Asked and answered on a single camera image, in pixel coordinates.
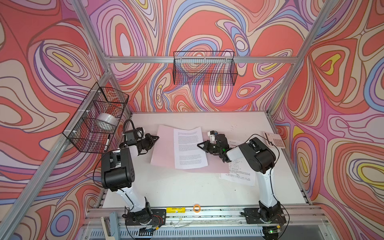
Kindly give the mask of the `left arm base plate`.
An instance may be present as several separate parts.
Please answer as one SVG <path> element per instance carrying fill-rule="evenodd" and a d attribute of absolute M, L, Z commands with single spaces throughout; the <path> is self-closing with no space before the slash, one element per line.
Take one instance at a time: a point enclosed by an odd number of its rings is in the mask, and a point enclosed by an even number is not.
<path fill-rule="evenodd" d="M 137 213 L 126 213 L 122 217 L 126 226 L 161 227 L 166 223 L 166 209 L 154 209 L 149 214 L 146 210 Z"/>

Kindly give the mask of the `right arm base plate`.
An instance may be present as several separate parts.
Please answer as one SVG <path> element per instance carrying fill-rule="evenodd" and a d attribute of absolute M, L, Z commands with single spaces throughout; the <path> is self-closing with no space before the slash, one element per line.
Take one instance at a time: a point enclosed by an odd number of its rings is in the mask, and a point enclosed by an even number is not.
<path fill-rule="evenodd" d="M 284 225 L 287 223 L 282 209 L 266 210 L 260 208 L 245 208 L 240 214 L 246 218 L 247 224 Z"/>

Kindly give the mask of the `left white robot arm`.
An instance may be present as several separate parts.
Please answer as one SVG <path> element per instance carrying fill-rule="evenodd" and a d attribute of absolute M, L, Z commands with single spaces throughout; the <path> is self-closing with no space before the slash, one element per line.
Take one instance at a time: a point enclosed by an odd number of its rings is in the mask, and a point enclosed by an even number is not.
<path fill-rule="evenodd" d="M 119 148 L 101 158 L 103 188 L 120 195 L 131 213 L 147 211 L 151 214 L 148 200 L 133 186 L 136 178 L 133 159 L 148 153 L 159 139 L 158 136 L 145 133 L 143 128 L 129 130 L 124 133 Z"/>

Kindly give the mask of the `printed English text sheet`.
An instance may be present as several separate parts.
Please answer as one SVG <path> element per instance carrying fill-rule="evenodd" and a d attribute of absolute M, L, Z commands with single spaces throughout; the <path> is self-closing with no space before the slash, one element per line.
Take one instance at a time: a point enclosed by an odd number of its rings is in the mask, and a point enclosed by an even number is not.
<path fill-rule="evenodd" d="M 200 169 L 208 166 L 206 153 L 198 147 L 203 143 L 201 127 L 192 130 L 173 130 L 175 168 Z"/>

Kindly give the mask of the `pink file folder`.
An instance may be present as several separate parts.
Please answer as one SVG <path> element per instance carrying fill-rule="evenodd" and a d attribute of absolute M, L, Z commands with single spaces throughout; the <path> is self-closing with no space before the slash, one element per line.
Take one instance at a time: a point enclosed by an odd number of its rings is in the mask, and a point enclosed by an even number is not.
<path fill-rule="evenodd" d="M 154 147 L 151 158 L 151 165 L 157 167 L 165 167 L 175 169 L 175 153 L 174 153 L 174 128 L 165 125 L 159 125 L 156 136 L 160 137 Z M 188 169 L 190 173 L 223 173 L 228 174 L 229 164 L 223 163 L 218 156 L 207 154 L 208 165 L 197 169 Z"/>

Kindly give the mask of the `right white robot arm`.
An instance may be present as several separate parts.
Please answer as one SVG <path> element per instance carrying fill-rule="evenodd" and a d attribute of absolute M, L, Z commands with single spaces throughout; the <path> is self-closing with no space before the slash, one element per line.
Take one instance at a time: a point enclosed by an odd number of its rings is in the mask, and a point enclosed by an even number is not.
<path fill-rule="evenodd" d="M 280 213 L 282 205 L 275 196 L 273 170 L 280 156 L 262 142 L 265 137 L 259 134 L 251 135 L 244 143 L 233 148 L 224 134 L 216 131 L 208 132 L 209 140 L 197 144 L 197 147 L 213 156 L 218 156 L 224 163 L 231 163 L 237 159 L 245 159 L 249 167 L 256 173 L 259 190 L 259 218 L 271 222 Z"/>

